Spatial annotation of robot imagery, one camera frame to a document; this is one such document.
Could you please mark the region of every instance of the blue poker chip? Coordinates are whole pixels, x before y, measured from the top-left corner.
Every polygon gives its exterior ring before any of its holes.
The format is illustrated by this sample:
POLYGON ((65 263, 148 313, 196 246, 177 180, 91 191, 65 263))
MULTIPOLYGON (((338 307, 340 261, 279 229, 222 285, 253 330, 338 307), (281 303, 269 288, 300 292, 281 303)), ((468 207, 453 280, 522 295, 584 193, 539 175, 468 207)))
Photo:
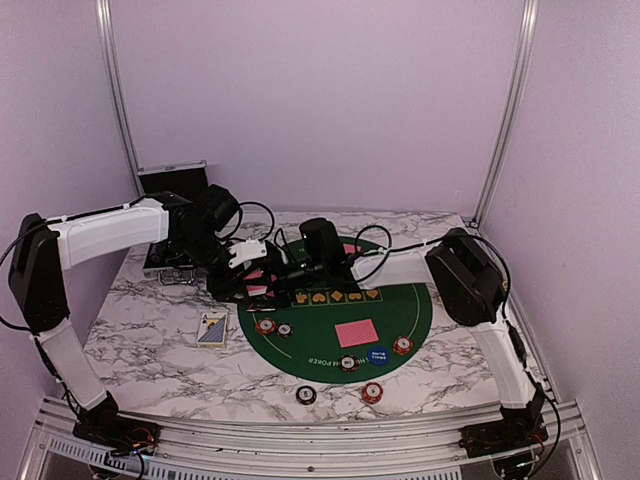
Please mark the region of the blue poker chip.
POLYGON ((372 365, 381 366, 389 363, 391 354, 389 353, 389 350, 384 347, 374 347, 369 350, 367 357, 372 365))

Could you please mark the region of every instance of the vertical metal post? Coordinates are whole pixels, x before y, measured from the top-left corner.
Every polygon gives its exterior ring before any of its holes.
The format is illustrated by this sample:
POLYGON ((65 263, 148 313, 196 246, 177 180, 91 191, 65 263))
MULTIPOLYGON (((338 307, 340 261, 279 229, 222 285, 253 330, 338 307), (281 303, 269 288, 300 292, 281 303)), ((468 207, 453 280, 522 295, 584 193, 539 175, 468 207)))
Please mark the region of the vertical metal post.
POLYGON ((134 188, 138 195, 142 195, 143 189, 140 184, 140 180, 138 179, 138 169, 140 166, 138 164, 136 149, 133 145, 133 136, 131 135, 131 128, 127 118, 127 110, 124 103, 124 95, 122 93, 122 83, 120 81, 120 72, 118 70, 116 44, 113 38, 113 28, 111 26, 110 0, 96 0, 96 9, 104 61, 107 68, 107 76, 111 90, 111 99, 113 100, 116 119, 118 121, 120 138, 124 146, 127 162, 129 163, 129 170, 131 172, 134 188))
POLYGON ((502 116, 502 123, 500 125, 496 145, 493 149, 489 171, 487 172, 487 177, 485 179, 484 186, 482 187, 480 199, 478 200, 478 205, 476 206, 472 219, 472 225, 476 228, 480 228, 482 226, 482 222, 489 210, 491 200, 493 199, 493 195, 498 184, 498 177, 502 171, 513 122, 518 110, 518 105, 520 104, 520 99, 522 98, 527 71, 531 61, 533 33, 537 17, 538 0, 525 0, 524 10, 522 13, 522 24, 520 26, 520 37, 518 39, 518 47, 516 50, 516 61, 513 67, 513 74, 511 76, 511 85, 509 86, 507 104, 502 116))

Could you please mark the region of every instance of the purple wall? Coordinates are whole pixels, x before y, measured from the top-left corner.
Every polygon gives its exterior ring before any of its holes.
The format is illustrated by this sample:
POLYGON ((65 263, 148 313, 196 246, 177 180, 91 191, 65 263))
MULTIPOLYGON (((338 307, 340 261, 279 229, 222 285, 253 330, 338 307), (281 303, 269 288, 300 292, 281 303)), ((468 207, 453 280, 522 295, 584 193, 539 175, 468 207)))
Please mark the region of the purple wall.
POLYGON ((206 158, 276 208, 473 213, 522 2, 112 3, 142 166, 206 158))
POLYGON ((640 6, 541 2, 486 230, 604 478, 637 478, 640 6))
MULTIPOLYGON (((109 100, 95 2, 2 2, 0 8, 0 250, 22 217, 124 202, 133 188, 109 100)), ((81 338, 121 255, 67 275, 81 338)), ((0 272, 0 313, 23 324, 0 272)), ((53 383, 24 332, 0 328, 0 465, 15 478, 28 433, 53 383)))

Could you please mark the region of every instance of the gray marble vein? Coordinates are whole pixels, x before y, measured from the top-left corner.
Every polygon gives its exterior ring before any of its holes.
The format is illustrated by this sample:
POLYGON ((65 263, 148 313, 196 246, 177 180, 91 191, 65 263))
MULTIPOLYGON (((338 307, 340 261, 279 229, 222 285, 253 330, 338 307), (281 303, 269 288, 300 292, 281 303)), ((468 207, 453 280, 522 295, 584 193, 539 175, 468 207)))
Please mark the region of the gray marble vein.
MULTIPOLYGON (((279 213, 289 241, 298 225, 313 216, 332 220, 340 234, 355 235, 378 223, 387 227, 395 246, 433 239, 462 226, 449 213, 279 213)), ((262 213, 245 215, 236 236, 261 236, 268 230, 262 213)), ((367 239, 384 244, 382 232, 367 239)), ((191 419, 241 422, 327 421, 385 418, 464 408, 495 402, 495 382, 471 335, 456 325, 437 303, 429 336, 401 368, 381 377, 380 403, 361 400, 362 384, 327 385, 283 373, 255 353, 238 322, 235 305, 214 301, 204 283, 161 286, 142 272, 146 246, 129 252, 91 328, 85 351, 93 368, 123 410, 191 419), (227 313, 227 346, 198 348, 196 333, 205 312, 227 313), (297 403, 302 384, 318 392, 310 406, 297 403)))

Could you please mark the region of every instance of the poker mat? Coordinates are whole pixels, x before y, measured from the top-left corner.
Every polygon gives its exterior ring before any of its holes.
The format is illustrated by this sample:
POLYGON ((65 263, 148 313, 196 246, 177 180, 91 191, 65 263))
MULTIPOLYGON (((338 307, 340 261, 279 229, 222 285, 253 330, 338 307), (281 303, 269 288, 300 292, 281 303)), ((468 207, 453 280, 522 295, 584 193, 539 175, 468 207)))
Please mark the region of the poker mat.
MULTIPOLYGON (((354 239, 340 239, 347 251, 349 245, 353 251, 354 239)), ((365 250, 379 247, 362 240, 359 245, 365 250)), ((289 246, 297 259, 306 257, 302 240, 289 246)), ((357 294, 318 285, 296 292, 289 308, 251 313, 239 307, 238 316, 251 346, 274 367, 310 381, 345 384, 380 377, 410 360, 427 338, 433 306, 424 284, 386 286, 357 294), (256 325, 264 318, 273 319, 277 325, 289 324, 293 332, 286 338, 277 332, 262 335, 256 325), (400 336, 413 342, 413 349, 406 355, 394 352, 394 342, 400 336), (358 341, 369 343, 344 347, 358 341), (340 368, 345 355, 358 359, 357 370, 345 372, 340 368)))

